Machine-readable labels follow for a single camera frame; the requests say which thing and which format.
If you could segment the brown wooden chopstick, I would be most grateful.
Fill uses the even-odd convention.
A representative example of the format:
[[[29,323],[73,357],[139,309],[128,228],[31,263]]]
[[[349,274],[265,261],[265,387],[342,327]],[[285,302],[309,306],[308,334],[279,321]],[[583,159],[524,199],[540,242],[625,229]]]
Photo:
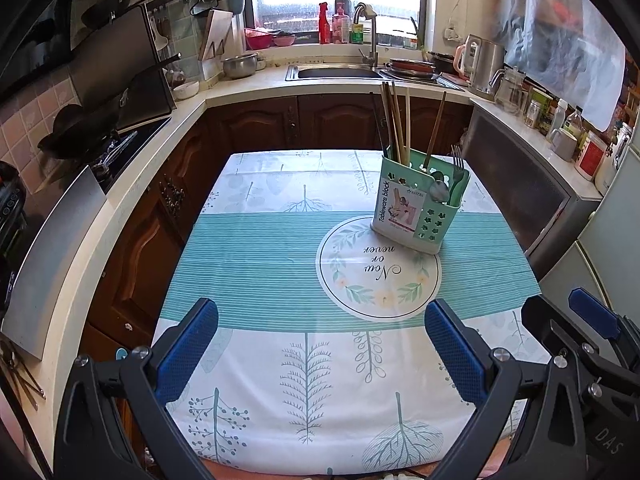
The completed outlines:
[[[434,122],[434,127],[432,129],[432,133],[431,133],[431,136],[430,136],[430,142],[428,142],[427,150],[425,152],[425,157],[424,157],[424,161],[423,161],[423,170],[425,172],[428,172],[428,167],[430,166],[430,160],[431,160],[431,157],[433,155],[435,143],[436,143],[436,140],[437,140],[437,137],[438,137],[438,133],[439,133],[440,122],[442,121],[442,114],[444,114],[444,108],[445,108],[445,105],[446,105],[446,99],[447,99],[447,92],[443,91],[442,92],[442,98],[440,99],[440,103],[439,103],[436,119],[435,119],[435,122]]]

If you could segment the teal patterned tablecloth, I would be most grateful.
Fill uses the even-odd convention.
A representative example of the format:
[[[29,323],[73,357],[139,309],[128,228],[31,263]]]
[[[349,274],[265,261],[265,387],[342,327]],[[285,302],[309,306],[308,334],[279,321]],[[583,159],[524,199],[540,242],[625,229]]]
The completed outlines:
[[[199,456],[262,474],[362,474],[440,460],[473,413],[424,330],[446,300],[491,347],[548,352],[524,328],[538,283],[480,180],[436,256],[371,228],[382,157],[234,154],[160,311],[215,301],[216,334],[168,406]]]

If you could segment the red spray bottle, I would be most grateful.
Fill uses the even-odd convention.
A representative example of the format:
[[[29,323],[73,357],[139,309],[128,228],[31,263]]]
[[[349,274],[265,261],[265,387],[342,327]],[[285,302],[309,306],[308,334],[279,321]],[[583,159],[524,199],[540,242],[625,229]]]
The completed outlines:
[[[326,16],[328,10],[328,4],[326,2],[319,3],[319,15],[318,15],[318,34],[319,44],[329,44],[331,41],[331,27]]]

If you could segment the tan chopstick black patterned end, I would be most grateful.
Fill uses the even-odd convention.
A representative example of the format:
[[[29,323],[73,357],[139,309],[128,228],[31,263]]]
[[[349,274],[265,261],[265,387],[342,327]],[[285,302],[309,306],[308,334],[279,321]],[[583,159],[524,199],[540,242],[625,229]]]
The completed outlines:
[[[388,144],[390,144],[387,157],[393,159],[395,162],[400,162],[399,148],[397,143],[398,139],[395,128],[395,118],[392,102],[390,102],[390,86],[386,81],[382,82],[381,84],[381,96],[386,121]]]

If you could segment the light wood chopstick patterned end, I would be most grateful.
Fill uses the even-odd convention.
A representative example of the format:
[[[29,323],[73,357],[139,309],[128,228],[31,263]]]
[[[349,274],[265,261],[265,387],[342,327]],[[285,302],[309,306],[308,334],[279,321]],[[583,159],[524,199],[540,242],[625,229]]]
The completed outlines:
[[[397,148],[396,148],[397,158],[398,158],[398,162],[405,165],[406,147],[405,147],[405,139],[404,139],[404,128],[402,128],[399,101],[398,101],[396,86],[393,81],[390,83],[390,99],[392,100],[393,115],[394,115],[394,127],[395,127],[395,133],[396,133],[396,141],[397,141]]]

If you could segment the green utensil holder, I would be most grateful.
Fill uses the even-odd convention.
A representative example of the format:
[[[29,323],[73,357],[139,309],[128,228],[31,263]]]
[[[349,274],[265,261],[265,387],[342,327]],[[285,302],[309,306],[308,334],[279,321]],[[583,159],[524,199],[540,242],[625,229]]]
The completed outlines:
[[[454,192],[452,205],[435,203],[428,194],[434,183],[431,173],[442,172],[449,188],[454,176],[454,161],[432,156],[428,172],[425,172],[424,157],[424,153],[413,150],[410,167],[388,157],[382,158],[371,228],[405,248],[436,255],[461,207],[470,170],[464,165],[464,178]]]

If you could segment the electric kettle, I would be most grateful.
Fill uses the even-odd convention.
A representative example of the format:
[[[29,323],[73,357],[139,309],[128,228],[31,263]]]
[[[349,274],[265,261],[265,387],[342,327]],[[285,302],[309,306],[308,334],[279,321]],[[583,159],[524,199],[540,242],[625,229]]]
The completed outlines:
[[[464,44],[457,47],[452,66],[461,78],[468,81],[469,90],[476,96],[493,100],[500,76],[506,49],[501,44],[469,35]]]

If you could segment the black chopstick gold band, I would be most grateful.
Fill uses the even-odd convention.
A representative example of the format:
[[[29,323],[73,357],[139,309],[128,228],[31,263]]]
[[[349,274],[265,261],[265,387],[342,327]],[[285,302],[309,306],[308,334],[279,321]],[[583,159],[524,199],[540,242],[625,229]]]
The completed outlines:
[[[378,101],[373,93],[370,93],[370,100],[372,104],[373,117],[375,120],[375,129],[378,133],[378,140],[380,141],[381,150],[383,156],[387,157],[390,154],[390,141],[388,140],[388,128],[386,120],[378,112]]]

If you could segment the red label jar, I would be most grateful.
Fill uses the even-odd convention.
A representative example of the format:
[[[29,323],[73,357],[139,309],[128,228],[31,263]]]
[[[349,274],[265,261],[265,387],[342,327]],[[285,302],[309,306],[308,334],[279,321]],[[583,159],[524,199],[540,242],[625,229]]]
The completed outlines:
[[[589,131],[586,134],[585,141],[582,142],[582,147],[575,162],[575,169],[578,174],[586,180],[592,181],[607,148],[608,144],[600,136]]]

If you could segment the silver refrigerator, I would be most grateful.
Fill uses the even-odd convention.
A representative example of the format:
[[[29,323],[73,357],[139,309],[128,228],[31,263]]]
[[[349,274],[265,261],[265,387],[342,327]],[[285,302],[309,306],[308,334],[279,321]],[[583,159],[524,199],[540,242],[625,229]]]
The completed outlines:
[[[640,164],[639,142],[634,140],[599,207],[540,288],[599,346],[601,356],[616,362],[610,344],[570,310],[568,296],[582,287],[605,307],[638,322],[639,266]]]

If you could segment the silver fork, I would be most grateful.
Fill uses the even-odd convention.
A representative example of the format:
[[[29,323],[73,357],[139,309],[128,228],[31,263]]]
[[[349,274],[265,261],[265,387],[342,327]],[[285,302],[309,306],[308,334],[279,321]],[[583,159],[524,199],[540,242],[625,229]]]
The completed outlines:
[[[458,169],[464,169],[464,159],[462,157],[461,148],[459,145],[453,145],[451,147],[451,156],[454,161],[454,166]]]

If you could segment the grey counter appliance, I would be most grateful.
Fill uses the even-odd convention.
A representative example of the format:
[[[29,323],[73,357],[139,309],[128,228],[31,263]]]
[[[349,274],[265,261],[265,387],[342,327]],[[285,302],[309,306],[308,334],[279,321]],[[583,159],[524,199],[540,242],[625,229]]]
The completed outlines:
[[[540,133],[481,100],[474,102],[463,156],[541,280],[582,232],[601,193]]]

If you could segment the steel pot on counter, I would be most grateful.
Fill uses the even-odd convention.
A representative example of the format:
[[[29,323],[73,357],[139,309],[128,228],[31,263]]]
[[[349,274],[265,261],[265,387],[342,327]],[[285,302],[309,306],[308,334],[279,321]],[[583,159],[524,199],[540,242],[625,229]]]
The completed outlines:
[[[253,76],[258,70],[263,70],[266,62],[255,52],[245,53],[226,58],[222,61],[224,76],[228,79],[241,79]]]

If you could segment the light wood chopstick red end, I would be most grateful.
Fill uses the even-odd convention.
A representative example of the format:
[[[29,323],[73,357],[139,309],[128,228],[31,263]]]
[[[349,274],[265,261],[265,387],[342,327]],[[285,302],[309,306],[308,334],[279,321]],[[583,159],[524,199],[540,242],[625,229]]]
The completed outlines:
[[[406,88],[406,96],[405,96],[405,164],[410,167],[410,156],[411,156],[411,96],[410,89]]]

